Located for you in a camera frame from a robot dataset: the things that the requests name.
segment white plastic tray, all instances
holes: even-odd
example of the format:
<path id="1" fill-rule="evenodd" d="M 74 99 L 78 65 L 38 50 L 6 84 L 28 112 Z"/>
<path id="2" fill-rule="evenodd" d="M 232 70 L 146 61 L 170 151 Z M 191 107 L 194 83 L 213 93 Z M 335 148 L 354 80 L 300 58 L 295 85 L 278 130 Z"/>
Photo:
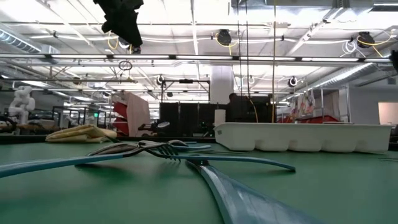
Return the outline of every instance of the white plastic tray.
<path id="1" fill-rule="evenodd" d="M 232 151 L 386 152 L 391 126 L 224 123 L 216 141 Z"/>

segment fork handle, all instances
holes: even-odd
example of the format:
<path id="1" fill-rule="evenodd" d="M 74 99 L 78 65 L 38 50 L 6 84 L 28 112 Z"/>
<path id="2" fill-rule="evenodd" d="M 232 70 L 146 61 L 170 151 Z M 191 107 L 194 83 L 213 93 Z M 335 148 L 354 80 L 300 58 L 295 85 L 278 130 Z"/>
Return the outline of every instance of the fork handle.
<path id="1" fill-rule="evenodd" d="M 261 164 L 268 164 L 278 167 L 283 167 L 293 172 L 296 171 L 294 166 L 290 166 L 281 162 L 272 161 L 269 159 L 261 159 L 254 157 L 241 157 L 241 156 L 170 156 L 171 159 L 190 159 L 190 160 L 208 160 L 208 161 L 236 161 L 236 162 L 255 162 Z"/>

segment green tabletop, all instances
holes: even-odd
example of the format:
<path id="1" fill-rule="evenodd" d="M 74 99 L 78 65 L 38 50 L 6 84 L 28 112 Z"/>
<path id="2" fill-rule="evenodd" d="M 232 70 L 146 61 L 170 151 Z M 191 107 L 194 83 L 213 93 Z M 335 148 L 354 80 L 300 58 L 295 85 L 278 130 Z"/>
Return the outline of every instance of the green tabletop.
<path id="1" fill-rule="evenodd" d="M 212 144 L 213 149 L 224 150 Z M 82 156 L 104 144 L 0 146 L 0 164 Z M 397 223 L 398 162 L 386 155 L 257 152 L 296 173 L 262 164 L 211 162 L 258 192 L 325 223 Z M 0 223 L 223 223 L 206 182 L 185 163 L 142 153 L 88 167 L 0 179 Z"/>

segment yellow cloth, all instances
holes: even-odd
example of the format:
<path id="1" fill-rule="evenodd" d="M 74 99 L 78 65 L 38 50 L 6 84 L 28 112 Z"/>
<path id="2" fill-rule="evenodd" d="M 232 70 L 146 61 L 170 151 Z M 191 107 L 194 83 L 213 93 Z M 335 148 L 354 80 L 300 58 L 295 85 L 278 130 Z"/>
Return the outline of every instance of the yellow cloth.
<path id="1" fill-rule="evenodd" d="M 74 128 L 68 128 L 61 131 L 49 134 L 45 140 L 53 143 L 65 143 L 65 142 L 89 142 L 89 143 L 101 143 L 107 141 L 106 136 L 116 138 L 117 134 L 114 131 L 97 128 L 92 124 L 86 124 L 77 126 Z"/>

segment white robot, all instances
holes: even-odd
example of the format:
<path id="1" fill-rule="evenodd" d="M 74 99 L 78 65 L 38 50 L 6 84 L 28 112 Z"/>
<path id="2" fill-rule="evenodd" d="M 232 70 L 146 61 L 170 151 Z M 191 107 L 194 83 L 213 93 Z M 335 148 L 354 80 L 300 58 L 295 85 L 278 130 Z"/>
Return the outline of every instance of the white robot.
<path id="1" fill-rule="evenodd" d="M 30 97 L 32 87 L 20 86 L 14 93 L 14 101 L 8 109 L 9 116 L 19 115 L 19 124 L 27 124 L 29 112 L 35 109 L 35 99 Z"/>

